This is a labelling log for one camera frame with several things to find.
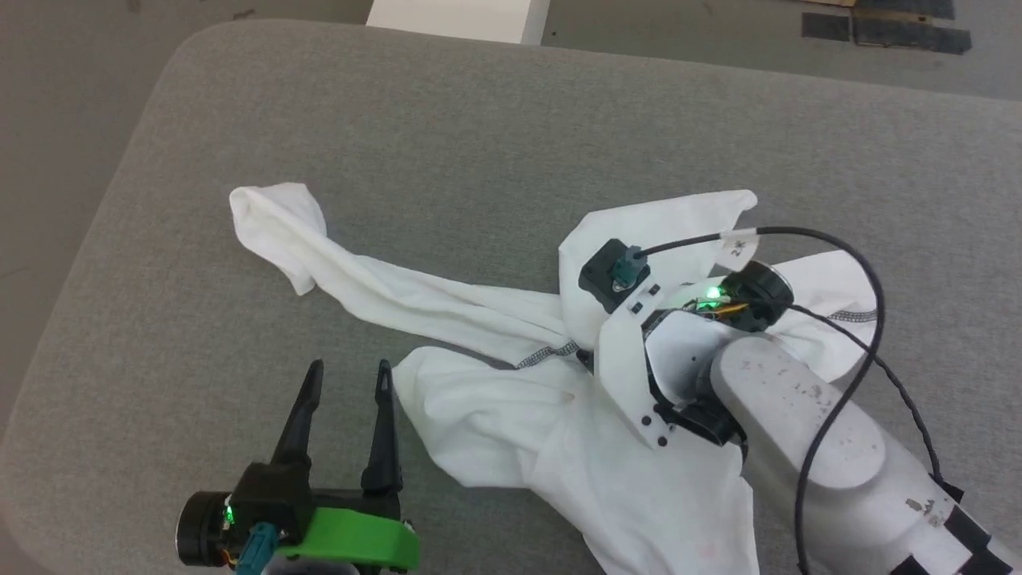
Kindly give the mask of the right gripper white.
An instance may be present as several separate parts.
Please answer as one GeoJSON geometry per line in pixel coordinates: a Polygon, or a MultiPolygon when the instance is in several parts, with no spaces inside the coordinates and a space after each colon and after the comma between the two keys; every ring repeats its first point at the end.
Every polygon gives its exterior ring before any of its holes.
{"type": "Polygon", "coordinates": [[[678,430],[715,446],[741,442],[741,426],[713,390],[711,365],[728,343],[763,334],[793,302],[792,285],[766,263],[676,287],[650,277],[600,328],[595,378],[648,447],[667,446],[678,430]]]}

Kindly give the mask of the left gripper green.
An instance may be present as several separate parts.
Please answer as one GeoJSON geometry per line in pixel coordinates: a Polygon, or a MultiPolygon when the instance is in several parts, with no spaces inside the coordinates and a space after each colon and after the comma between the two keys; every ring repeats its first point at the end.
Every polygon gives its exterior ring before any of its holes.
{"type": "MultiPolygon", "coordinates": [[[[319,408],[324,363],[314,360],[271,456],[273,465],[310,466],[311,419],[319,408]]],[[[393,369],[381,360],[374,388],[377,408],[362,491],[401,491],[393,369]]],[[[182,509],[176,524],[176,553],[191,567],[248,570],[245,550],[260,521],[274,526],[273,556],[256,563],[263,570],[416,570],[420,540],[404,519],[398,496],[372,498],[358,489],[316,489],[311,521],[303,535],[289,533],[282,520],[249,513],[228,492],[200,491],[182,509]]]]}

